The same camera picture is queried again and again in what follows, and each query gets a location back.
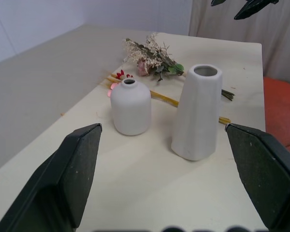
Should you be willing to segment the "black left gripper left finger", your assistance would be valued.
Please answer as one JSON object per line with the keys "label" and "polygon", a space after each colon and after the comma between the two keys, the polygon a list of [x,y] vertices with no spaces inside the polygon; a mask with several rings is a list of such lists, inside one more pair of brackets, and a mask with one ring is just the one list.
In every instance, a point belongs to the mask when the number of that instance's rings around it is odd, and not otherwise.
{"label": "black left gripper left finger", "polygon": [[93,183],[100,123],[74,130],[32,174],[0,221],[0,232],[75,232]]}

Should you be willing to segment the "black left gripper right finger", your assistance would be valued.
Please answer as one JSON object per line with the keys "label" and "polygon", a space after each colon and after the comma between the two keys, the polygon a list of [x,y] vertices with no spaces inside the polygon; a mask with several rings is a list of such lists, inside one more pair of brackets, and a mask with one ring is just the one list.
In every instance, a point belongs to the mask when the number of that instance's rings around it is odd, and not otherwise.
{"label": "black left gripper right finger", "polygon": [[225,127],[241,182],[269,232],[290,232],[290,152],[271,134]]}

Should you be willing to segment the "tall tapered white vase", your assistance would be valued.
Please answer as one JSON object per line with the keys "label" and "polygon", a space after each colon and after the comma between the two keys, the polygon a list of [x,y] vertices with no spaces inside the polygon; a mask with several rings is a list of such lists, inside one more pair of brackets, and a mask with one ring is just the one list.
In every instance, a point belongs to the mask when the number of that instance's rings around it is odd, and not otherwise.
{"label": "tall tapered white vase", "polygon": [[216,150],[222,72],[210,64],[188,70],[174,119],[171,149],[199,161]]}

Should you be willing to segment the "small round white vase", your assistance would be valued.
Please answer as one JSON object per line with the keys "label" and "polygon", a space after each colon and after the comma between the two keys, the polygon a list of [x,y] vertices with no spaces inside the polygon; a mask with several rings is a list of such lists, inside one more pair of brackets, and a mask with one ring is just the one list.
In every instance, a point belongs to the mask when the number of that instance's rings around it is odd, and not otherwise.
{"label": "small round white vase", "polygon": [[139,135],[151,125],[151,93],[133,78],[126,78],[110,94],[115,128],[128,136]]}

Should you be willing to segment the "beige curtain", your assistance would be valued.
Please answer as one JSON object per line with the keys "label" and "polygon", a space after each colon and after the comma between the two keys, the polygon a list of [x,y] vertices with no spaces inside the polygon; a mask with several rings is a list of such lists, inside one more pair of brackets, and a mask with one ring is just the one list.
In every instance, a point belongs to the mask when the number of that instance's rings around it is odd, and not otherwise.
{"label": "beige curtain", "polygon": [[189,35],[262,45],[263,74],[290,83],[290,0],[269,4],[249,18],[235,20],[246,0],[193,0]]}

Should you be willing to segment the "orange-red cloth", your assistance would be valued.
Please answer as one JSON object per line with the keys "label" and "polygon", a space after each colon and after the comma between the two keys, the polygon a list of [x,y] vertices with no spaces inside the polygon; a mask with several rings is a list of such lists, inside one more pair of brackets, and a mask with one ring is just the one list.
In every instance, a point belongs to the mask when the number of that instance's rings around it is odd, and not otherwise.
{"label": "orange-red cloth", "polygon": [[290,152],[290,84],[263,78],[265,129]]}

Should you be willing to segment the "dried flower bouquet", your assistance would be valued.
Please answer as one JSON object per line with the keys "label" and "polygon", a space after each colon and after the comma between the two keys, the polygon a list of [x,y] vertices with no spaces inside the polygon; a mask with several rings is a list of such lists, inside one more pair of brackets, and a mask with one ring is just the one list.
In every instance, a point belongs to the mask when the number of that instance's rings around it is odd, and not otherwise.
{"label": "dried flower bouquet", "polygon": [[185,77],[184,66],[170,57],[169,47],[165,44],[160,46],[156,36],[155,32],[148,35],[144,43],[126,38],[123,41],[127,54],[124,62],[135,63],[140,76],[158,76],[158,82],[163,80],[164,75]]}

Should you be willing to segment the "yellow-stemmed red flower bunch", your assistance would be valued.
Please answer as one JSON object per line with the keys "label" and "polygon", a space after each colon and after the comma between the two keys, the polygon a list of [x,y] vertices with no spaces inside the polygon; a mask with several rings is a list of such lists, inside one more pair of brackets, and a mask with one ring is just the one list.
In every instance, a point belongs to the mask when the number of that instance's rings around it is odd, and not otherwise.
{"label": "yellow-stemmed red flower bunch", "polygon": [[[107,77],[105,77],[105,80],[108,82],[107,84],[105,84],[109,89],[108,97],[110,97],[112,90],[126,78],[134,78],[134,77],[129,73],[125,73],[123,70],[120,70],[120,72],[118,73],[110,73]],[[178,107],[179,105],[179,101],[171,99],[167,96],[164,96],[152,90],[150,91],[150,94],[151,98],[160,100],[162,102],[166,102],[174,107]],[[223,89],[221,90],[221,95],[230,101],[233,101],[235,96],[235,94]]]}

